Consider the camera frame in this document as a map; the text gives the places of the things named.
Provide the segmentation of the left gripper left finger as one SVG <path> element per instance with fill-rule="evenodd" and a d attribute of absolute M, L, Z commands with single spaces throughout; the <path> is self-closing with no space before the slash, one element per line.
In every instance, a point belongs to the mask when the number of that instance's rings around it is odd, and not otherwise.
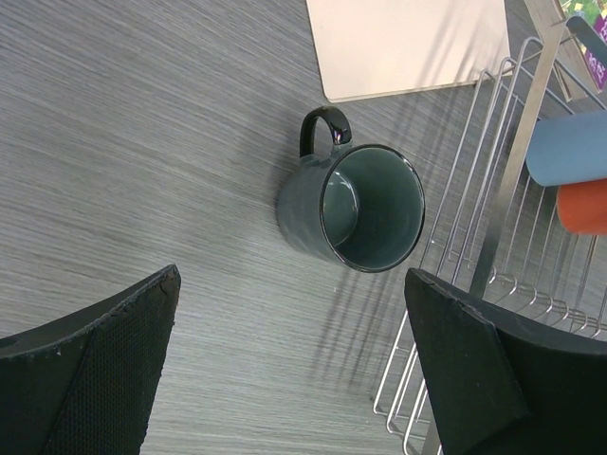
<path fill-rule="evenodd" d="M 170 264 L 108 299 L 2 338 L 2 453 L 138 454 L 180 285 Z"/>

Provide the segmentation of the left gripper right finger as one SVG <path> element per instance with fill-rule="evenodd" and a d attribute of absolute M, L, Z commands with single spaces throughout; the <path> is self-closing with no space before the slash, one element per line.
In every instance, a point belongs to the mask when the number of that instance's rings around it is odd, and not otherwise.
<path fill-rule="evenodd" d="M 446 454 L 603 454 L 606 344 L 419 268 L 404 295 Z"/>

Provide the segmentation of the orange cup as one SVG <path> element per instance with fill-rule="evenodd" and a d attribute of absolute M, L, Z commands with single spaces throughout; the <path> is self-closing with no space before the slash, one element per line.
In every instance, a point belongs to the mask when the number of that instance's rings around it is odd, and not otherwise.
<path fill-rule="evenodd" d="M 559 186 L 557 212 L 562 225 L 576 234 L 605 235 L 607 230 L 605 179 Z"/>

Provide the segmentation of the grey mug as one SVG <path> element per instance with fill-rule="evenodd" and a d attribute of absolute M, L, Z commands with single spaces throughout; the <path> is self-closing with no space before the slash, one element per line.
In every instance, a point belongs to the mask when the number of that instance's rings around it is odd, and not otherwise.
<path fill-rule="evenodd" d="M 382 144 L 354 145 L 335 106 L 303 119 L 299 168 L 277 197 L 277 221 L 295 249 L 363 273 L 402 264 L 425 224 L 423 186 L 411 162 Z"/>

